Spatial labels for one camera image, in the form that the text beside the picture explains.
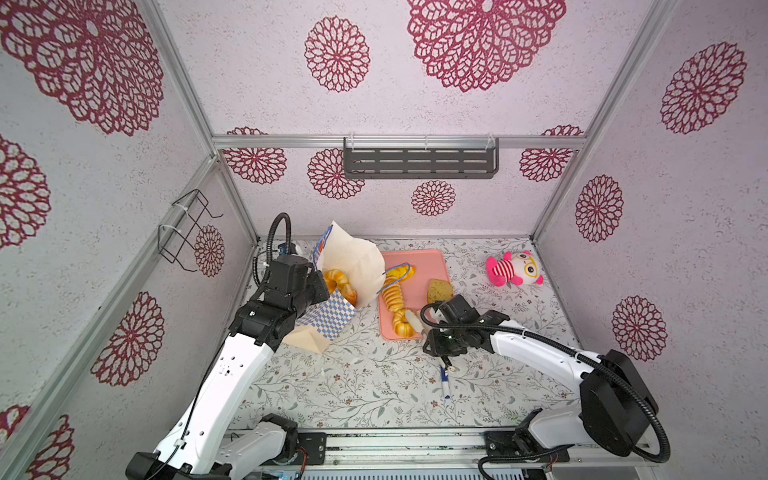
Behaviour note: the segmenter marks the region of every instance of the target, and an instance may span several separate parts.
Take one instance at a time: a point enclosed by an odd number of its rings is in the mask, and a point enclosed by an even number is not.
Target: large red flower pattern
[[[10,409],[0,412],[0,447],[8,441],[28,411],[28,406],[14,405]]]
[[[155,298],[140,292],[91,367],[99,383],[126,386],[149,370],[163,346],[163,311]]]
[[[607,175],[588,181],[576,202],[576,226],[581,235],[599,242],[613,234],[619,226],[624,208],[619,183]]]
[[[328,198],[350,198],[357,195],[365,180],[350,180],[344,174],[344,153],[338,148],[319,151],[310,159],[306,174],[315,190]]]
[[[573,125],[558,125],[543,135],[581,135],[584,132]],[[560,177],[574,151],[570,148],[527,148],[520,157],[520,171],[529,180],[545,182]]]
[[[229,135],[266,135],[257,128],[238,127]],[[232,171],[255,184],[277,182],[286,173],[282,148],[229,148],[221,152]]]
[[[427,75],[488,90],[531,64],[565,15],[565,0],[408,0],[408,32]]]
[[[348,91],[368,73],[371,58],[366,37],[345,18],[325,17],[317,22],[304,48],[312,76],[330,91]]]
[[[35,159],[0,135],[0,249],[35,236],[51,211],[50,196]]]
[[[74,452],[72,435],[74,429],[69,425],[69,415],[58,419],[56,430],[48,434],[43,448],[27,468],[25,480],[61,480],[69,472],[69,461]]]
[[[131,136],[159,115],[163,70],[131,0],[4,0],[0,33],[40,91],[77,120]]]
[[[725,113],[744,83],[744,52],[726,41],[688,58],[672,75],[661,99],[661,121],[674,133],[689,134]]]
[[[648,299],[628,296],[616,305],[612,320],[621,349],[644,362],[655,359],[667,346],[667,324]]]
[[[200,229],[194,241],[194,259],[205,276],[215,276],[224,265],[224,240],[213,225]]]
[[[413,191],[411,206],[421,215],[436,217],[447,212],[455,200],[456,192],[450,184],[440,180],[430,180]]]

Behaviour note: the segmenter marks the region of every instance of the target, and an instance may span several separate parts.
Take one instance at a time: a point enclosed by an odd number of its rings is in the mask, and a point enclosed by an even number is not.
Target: plush toy
[[[485,261],[485,269],[488,271],[488,278],[496,286],[503,286],[507,282],[512,282],[517,286],[528,285],[536,282],[538,285],[544,283],[544,277],[538,274],[536,260],[533,260],[531,252],[504,254],[501,262],[497,262],[494,257]]]

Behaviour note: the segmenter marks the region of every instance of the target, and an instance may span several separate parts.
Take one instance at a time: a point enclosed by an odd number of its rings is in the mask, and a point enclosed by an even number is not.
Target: black wire rack
[[[200,204],[202,208],[200,209],[200,212],[197,213],[197,215],[190,214],[190,210],[193,208],[193,206],[196,204]],[[179,254],[181,253],[181,250],[184,248],[184,245],[189,245],[192,250],[196,250],[194,245],[190,243],[189,236],[192,234],[193,231],[195,231],[195,227],[197,227],[198,230],[202,230],[203,228],[200,226],[200,217],[203,216],[203,214],[208,214],[211,218],[220,218],[223,216],[221,215],[213,215],[210,210],[208,210],[208,199],[206,198],[205,194],[198,190],[197,188],[195,190],[190,190],[186,194],[179,197],[176,201],[174,201],[171,205],[174,207],[178,207],[182,210],[184,210],[184,215],[182,218],[179,219],[179,221],[175,225],[167,225],[162,224],[157,226],[157,252],[163,256],[165,260],[168,260],[170,263],[178,263],[181,268],[186,270],[187,272],[197,272],[197,269],[192,270],[189,268],[186,268],[184,264],[179,259]],[[192,224],[190,225],[189,231],[186,233],[182,232],[179,229],[179,225],[181,225],[181,221],[184,218],[189,218],[192,220]],[[163,235],[167,230],[171,230],[170,235],[167,236],[165,241],[163,241]],[[169,250],[168,244],[176,237],[179,236],[181,238],[181,244],[176,249],[176,251]]]

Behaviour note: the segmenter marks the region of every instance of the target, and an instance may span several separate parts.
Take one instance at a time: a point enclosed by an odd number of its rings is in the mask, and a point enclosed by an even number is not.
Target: floral tablecloth
[[[373,240],[381,251],[442,251],[456,293],[482,313],[494,309],[529,329],[579,347],[554,296],[543,285],[491,285],[488,256],[531,250],[523,239]],[[297,242],[305,252],[314,242]],[[417,340],[390,342],[379,331],[374,301],[322,355],[282,345],[251,385],[231,429],[251,429],[267,413],[300,427],[370,428],[516,425],[537,407],[570,405],[568,389],[521,362],[471,349],[453,359],[453,399],[443,402],[439,362]]]

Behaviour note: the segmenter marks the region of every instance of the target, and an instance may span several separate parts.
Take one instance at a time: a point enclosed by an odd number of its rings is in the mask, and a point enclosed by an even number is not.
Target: toy food
[[[323,274],[323,278],[326,279],[326,285],[328,286],[328,293],[333,293],[336,288],[339,289],[341,295],[352,306],[357,304],[357,291],[349,285],[349,279],[341,270],[328,270]]]
[[[517,286],[528,285],[529,283],[544,283],[544,277],[538,274],[538,265],[533,260],[531,252],[504,254],[501,262],[497,262],[494,257],[485,261],[485,270],[488,272],[488,278],[496,286],[503,286],[507,282],[512,282]]]
[[[416,273],[416,268],[408,265],[390,270],[386,273],[386,279],[384,280],[384,284],[389,286],[382,291],[386,309],[394,315],[392,318],[392,328],[397,335],[403,338],[413,336],[415,331],[406,319],[406,305],[402,300],[400,282],[411,278],[414,273]]]
[[[453,286],[445,280],[433,278],[427,288],[427,303],[445,302],[453,298]]]

